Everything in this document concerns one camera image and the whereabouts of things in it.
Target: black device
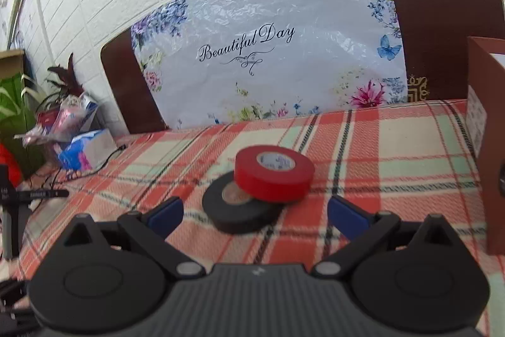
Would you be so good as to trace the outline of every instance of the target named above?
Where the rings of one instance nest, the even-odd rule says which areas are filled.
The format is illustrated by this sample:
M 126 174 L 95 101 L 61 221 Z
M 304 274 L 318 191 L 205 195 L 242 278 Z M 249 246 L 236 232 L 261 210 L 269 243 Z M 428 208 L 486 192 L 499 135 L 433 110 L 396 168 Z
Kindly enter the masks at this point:
M 2 241 L 6 260 L 19 256 L 26 223 L 32 213 L 29 206 L 34 200 L 68 197 L 68 190 L 20 190 L 9 180 L 9 168 L 0 164 L 0 206 L 2 206 Z
M 177 197 L 113 222 L 76 215 L 28 284 L 39 336 L 480 335 L 489 285 L 441 215 L 403 222 L 336 196 L 329 220 L 352 241 L 310 273 L 215 264 L 209 274 L 165 242 L 182 215 Z

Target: plaid tablecloth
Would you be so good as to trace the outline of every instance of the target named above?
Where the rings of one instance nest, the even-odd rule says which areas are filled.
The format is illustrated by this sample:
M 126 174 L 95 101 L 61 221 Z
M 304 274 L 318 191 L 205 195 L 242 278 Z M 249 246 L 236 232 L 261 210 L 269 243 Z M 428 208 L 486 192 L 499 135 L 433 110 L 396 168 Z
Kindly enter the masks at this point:
M 128 148 L 98 174 L 61 185 L 70 198 L 48 201 L 36 211 L 21 258 L 9 269 L 19 277 L 32 276 L 75 213 L 112 220 L 134 208 L 145 212 L 173 195 L 184 200 L 184 221 L 167 241 L 207 269 L 215 262 L 302 262 L 310 269 L 345 245 L 326 216 L 328 199 L 338 193 L 365 210 L 387 209 L 406 220 L 443 213 L 491 284 L 478 328 L 503 337 L 505 257 L 485 253 L 486 226 L 465 109 L 464 100 L 431 101 L 130 136 L 123 140 Z M 214 179 L 233 170 L 237 151 L 254 144 L 308 156 L 316 165 L 310 194 L 286 207 L 273 227 L 241 236 L 220 233 L 202 211 L 201 198 Z M 41 181 L 34 178 L 32 184 Z

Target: floral plastic sheet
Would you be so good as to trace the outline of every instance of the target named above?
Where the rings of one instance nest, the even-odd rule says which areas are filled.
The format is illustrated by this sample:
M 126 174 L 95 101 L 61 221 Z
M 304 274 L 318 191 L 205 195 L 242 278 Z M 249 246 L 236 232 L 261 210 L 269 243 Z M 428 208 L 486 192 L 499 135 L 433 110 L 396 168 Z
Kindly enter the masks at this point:
M 131 36 L 172 128 L 407 97 L 394 0 L 174 0 Z

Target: pink flower print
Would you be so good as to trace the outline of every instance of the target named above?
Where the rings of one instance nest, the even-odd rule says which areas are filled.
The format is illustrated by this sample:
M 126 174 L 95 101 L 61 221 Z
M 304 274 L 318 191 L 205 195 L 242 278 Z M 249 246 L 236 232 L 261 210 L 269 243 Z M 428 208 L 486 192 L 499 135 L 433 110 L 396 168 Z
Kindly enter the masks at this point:
M 79 163 L 81 164 L 81 170 L 90 170 L 92 168 L 86 155 L 83 152 L 79 152 L 77 157 L 79 158 Z
M 288 113 L 286 107 L 282 107 L 277 111 L 277 117 L 284 117 Z
M 161 90 L 161 77 L 157 71 L 144 70 L 144 78 L 146 79 L 150 91 L 159 92 Z
M 384 86 L 381 83 L 379 83 L 379 85 L 380 90 L 378 90 L 378 86 L 370 80 L 367 87 L 358 88 L 358 93 L 355 96 L 351 96 L 351 105 L 357 107 L 375 107 L 384 103 Z

